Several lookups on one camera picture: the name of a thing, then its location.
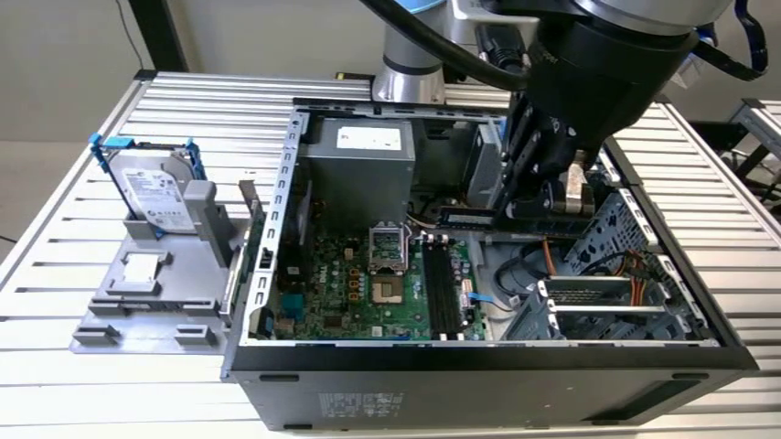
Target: white label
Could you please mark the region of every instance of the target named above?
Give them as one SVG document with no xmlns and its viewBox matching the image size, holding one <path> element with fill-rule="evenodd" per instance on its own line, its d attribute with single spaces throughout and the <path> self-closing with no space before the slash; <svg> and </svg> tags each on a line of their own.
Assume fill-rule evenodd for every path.
<svg viewBox="0 0 781 439">
<path fill-rule="evenodd" d="M 339 128 L 336 148 L 401 151 L 401 130 L 397 128 L 343 126 Z"/>
<path fill-rule="evenodd" d="M 463 224 L 489 224 L 492 217 L 477 217 L 476 215 L 447 215 L 447 222 Z"/>
<path fill-rule="evenodd" d="M 395 418 L 403 403 L 401 392 L 319 393 L 323 418 Z"/>
<path fill-rule="evenodd" d="M 157 277 L 157 254 L 129 253 L 124 264 L 124 282 L 149 284 Z"/>
<path fill-rule="evenodd" d="M 164 171 L 149 169 L 125 168 L 121 173 L 146 221 L 173 233 L 194 232 L 173 177 Z"/>
</svg>

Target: motherboard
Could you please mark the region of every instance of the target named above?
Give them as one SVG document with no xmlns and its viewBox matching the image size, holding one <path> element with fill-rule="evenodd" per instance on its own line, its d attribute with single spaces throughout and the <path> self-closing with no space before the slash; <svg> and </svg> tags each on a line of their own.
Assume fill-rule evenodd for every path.
<svg viewBox="0 0 781 439">
<path fill-rule="evenodd" d="M 447 268 L 447 276 L 437 274 L 444 287 L 437 291 L 444 291 L 449 304 L 440 311 L 443 298 L 440 294 L 432 298 L 428 291 L 437 284 L 427 269 L 431 262 L 424 266 L 429 248 L 420 238 L 409 239 L 403 229 L 397 231 L 399 239 L 387 227 L 363 235 L 315 234 L 311 279 L 297 291 L 281 295 L 277 338 L 439 339 L 435 322 L 448 313 L 456 319 L 457 339 L 484 339 L 479 306 L 464 300 L 471 291 L 464 292 L 463 287 L 468 290 L 475 284 L 464 243 L 451 241 L 439 246 L 447 256 L 436 263 L 439 272 Z"/>
</svg>

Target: sticker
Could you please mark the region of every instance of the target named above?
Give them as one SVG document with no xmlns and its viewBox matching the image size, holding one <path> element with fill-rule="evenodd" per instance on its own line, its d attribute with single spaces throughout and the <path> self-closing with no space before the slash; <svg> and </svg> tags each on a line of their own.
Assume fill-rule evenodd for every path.
<svg viewBox="0 0 781 439">
<path fill-rule="evenodd" d="M 190 215 L 181 199 L 176 180 L 164 171 L 124 168 L 130 197 L 146 221 L 161 230 L 192 233 Z"/>
<path fill-rule="evenodd" d="M 491 221 L 492 221 L 492 217 L 480 217 L 476 215 L 459 215 L 459 214 L 447 215 L 447 222 L 459 222 L 461 224 L 488 225 Z"/>
<path fill-rule="evenodd" d="M 336 148 L 401 151 L 401 130 L 343 126 L 336 135 Z"/>
<path fill-rule="evenodd" d="M 401 392 L 320 393 L 319 409 L 323 418 L 395 418 L 403 401 Z"/>
</svg>

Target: orange cable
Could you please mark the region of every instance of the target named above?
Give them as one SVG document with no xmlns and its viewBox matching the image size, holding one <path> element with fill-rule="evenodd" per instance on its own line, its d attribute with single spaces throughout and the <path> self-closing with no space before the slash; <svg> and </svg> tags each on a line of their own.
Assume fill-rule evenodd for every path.
<svg viewBox="0 0 781 439">
<path fill-rule="evenodd" d="M 547 274 L 551 276 L 555 276 L 556 275 L 556 267 L 552 264 L 552 258 L 550 257 L 550 247 L 547 246 L 547 238 L 542 239 L 542 251 L 546 254 Z"/>
</svg>

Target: robotic arm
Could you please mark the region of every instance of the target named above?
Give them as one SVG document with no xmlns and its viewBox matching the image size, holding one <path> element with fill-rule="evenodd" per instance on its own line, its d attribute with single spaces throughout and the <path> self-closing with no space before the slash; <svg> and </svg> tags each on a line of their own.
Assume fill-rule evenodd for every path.
<svg viewBox="0 0 781 439">
<path fill-rule="evenodd" d="M 477 29 L 481 58 L 489 63 L 393 1 L 361 2 L 455 70 L 512 92 L 503 189 L 491 206 L 511 219 L 591 215 L 583 169 L 604 139 L 636 122 L 688 54 L 740 80 L 760 77 L 767 67 L 763 33 L 747 13 L 747 0 L 735 0 L 734 11 L 748 38 L 751 68 L 702 42 L 696 32 L 731 0 L 481 0 L 495 14 L 539 17 L 524 53 L 514 27 Z"/>
</svg>

